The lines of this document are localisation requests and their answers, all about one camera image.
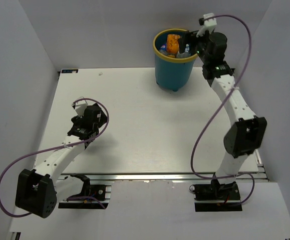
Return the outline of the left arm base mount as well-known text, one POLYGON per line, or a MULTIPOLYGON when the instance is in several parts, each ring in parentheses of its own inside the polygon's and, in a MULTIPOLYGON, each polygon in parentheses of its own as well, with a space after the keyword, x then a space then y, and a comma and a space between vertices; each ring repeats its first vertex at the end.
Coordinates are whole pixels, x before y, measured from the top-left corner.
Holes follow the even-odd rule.
POLYGON ((71 174, 56 183, 59 209, 105 210, 111 198, 112 186, 93 181, 83 174, 71 174))

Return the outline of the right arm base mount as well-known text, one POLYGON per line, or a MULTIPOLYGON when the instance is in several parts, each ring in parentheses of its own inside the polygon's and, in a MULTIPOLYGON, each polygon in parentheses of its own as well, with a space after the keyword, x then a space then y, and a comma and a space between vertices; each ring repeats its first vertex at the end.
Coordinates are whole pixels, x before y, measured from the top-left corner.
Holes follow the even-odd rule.
POLYGON ((220 184, 213 179, 209 184, 192 184, 189 191, 194 194, 195 211, 241 212, 242 203, 237 183, 220 184))

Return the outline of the small bottle blue cap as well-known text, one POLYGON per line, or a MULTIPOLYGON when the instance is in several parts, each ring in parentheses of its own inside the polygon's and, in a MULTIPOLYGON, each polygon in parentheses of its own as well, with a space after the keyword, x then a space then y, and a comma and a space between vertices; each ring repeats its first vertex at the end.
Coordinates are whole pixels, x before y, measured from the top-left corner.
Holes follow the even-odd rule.
POLYGON ((168 51, 167 51, 167 45, 166 44, 163 44, 160 49, 159 49, 159 52, 165 56, 168 55, 168 51))

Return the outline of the orange juice bottle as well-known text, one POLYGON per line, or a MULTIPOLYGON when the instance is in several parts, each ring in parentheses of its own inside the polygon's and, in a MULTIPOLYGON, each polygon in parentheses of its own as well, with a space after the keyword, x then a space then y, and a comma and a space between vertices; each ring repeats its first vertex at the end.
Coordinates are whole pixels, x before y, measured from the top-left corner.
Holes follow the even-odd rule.
POLYGON ((178 34, 169 34, 167 36, 166 50, 168 53, 176 55, 179 51, 179 42, 180 35, 178 34))

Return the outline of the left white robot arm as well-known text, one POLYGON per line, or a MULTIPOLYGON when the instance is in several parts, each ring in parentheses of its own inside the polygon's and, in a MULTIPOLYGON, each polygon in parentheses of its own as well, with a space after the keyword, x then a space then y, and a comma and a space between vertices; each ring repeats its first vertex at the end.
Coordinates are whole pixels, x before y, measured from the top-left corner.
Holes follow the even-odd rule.
POLYGON ((59 177, 67 166, 92 143, 108 124, 108 117, 98 103, 74 104, 76 116, 59 149, 52 151, 32 170, 23 170, 18 177, 16 207, 41 218, 48 217, 63 201, 95 201, 90 179, 79 173, 63 180, 59 177))

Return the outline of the clear bottle white green label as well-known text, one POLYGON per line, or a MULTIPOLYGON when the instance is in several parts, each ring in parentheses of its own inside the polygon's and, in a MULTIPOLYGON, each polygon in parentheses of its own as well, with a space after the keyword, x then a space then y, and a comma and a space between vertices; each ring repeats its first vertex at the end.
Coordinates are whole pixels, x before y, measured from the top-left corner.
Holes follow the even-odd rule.
POLYGON ((181 49, 179 49, 178 53, 176 54, 176 58, 177 59, 184 59, 184 58, 189 58, 191 57, 191 52, 190 52, 190 44, 186 44, 185 45, 185 48, 184 48, 184 51, 181 52, 180 51, 181 49))

